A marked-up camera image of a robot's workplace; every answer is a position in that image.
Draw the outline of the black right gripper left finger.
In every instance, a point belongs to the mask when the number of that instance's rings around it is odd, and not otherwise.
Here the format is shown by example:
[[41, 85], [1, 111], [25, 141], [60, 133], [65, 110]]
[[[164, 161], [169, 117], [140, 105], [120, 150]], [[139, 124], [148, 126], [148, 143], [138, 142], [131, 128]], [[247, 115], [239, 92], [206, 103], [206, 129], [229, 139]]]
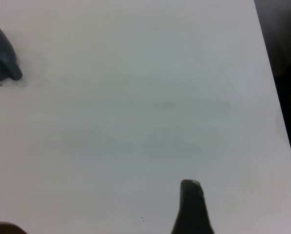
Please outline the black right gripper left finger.
[[27, 234], [27, 232], [13, 223], [0, 222], [0, 234]]

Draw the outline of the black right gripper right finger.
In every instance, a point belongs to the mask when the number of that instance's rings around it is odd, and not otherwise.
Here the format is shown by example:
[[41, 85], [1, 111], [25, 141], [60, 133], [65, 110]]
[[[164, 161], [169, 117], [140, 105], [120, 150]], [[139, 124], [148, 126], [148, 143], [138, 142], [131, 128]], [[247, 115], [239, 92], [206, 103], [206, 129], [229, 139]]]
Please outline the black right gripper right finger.
[[185, 179], [180, 184], [179, 211], [173, 234], [214, 234], [204, 192], [196, 180]]

